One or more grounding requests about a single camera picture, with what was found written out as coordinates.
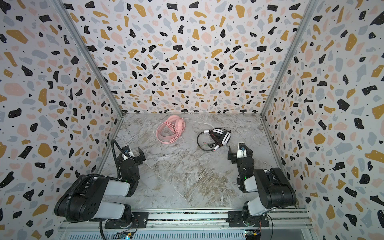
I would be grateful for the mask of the white black headphones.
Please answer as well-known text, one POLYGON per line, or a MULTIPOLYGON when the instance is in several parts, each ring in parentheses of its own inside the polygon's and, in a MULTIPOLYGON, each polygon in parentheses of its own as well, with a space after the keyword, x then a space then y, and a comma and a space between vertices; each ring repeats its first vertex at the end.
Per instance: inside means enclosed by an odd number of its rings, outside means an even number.
POLYGON ((203 132, 199 133, 197 136, 197 145, 203 152, 206 152, 206 153, 214 152, 217 149, 228 144, 228 142, 231 139, 231 133, 232 133, 231 130, 226 130, 223 128, 214 128, 212 130, 204 130, 203 132), (207 145, 209 149, 204 149, 200 145, 199 138, 203 134, 208 134, 211 137, 211 139, 214 141, 214 143, 212 144, 205 143, 205 145, 207 145))

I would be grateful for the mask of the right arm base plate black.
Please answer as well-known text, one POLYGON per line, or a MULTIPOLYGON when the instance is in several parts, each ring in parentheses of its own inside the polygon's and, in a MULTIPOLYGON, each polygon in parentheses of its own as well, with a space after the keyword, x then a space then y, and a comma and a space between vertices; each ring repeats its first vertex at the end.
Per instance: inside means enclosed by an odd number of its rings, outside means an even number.
POLYGON ((230 228, 269 227, 267 216, 251 216, 245 211, 229 211, 226 220, 230 228))

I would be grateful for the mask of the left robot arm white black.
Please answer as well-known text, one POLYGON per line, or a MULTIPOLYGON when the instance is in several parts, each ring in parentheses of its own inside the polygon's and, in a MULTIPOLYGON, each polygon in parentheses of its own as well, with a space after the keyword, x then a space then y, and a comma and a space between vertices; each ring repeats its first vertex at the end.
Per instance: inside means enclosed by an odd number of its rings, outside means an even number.
POLYGON ((131 197, 139 185, 144 152, 138 149, 139 155, 134 156, 128 146, 119 151, 118 156, 114 155, 118 177, 80 175, 56 203, 56 216, 70 223, 116 221, 123 227, 134 221, 130 205, 104 201, 106 196, 131 197))

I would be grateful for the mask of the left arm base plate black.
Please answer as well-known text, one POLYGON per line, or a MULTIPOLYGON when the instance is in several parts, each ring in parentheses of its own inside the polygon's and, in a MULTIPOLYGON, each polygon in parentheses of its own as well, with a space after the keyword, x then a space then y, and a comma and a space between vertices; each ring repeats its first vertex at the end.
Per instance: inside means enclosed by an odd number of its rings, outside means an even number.
POLYGON ((149 212, 133 212, 127 219, 109 220, 105 223, 105 229, 136 230, 145 229, 149 219, 149 212))

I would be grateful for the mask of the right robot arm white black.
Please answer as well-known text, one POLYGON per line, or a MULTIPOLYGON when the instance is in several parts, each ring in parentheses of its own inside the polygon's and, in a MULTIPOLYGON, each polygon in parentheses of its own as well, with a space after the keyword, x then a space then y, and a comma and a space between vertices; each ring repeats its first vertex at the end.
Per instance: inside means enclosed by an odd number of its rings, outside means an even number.
POLYGON ((244 204, 244 219, 263 216, 274 209, 294 206, 296 193, 280 168, 257 169, 253 151, 244 143, 238 144, 236 152, 228 151, 228 160, 238 168, 237 185, 243 193, 258 196, 244 204))

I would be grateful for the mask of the pink headphones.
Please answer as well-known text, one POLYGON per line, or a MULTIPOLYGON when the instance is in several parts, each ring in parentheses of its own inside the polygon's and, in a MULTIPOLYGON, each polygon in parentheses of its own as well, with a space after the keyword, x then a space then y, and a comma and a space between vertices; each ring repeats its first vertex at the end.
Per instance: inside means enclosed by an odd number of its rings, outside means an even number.
POLYGON ((163 144, 172 144, 181 137, 185 128, 186 124, 184 119, 177 115, 173 115, 158 126, 156 137, 163 144), (164 129, 170 130, 172 134, 169 136, 162 135, 164 129))

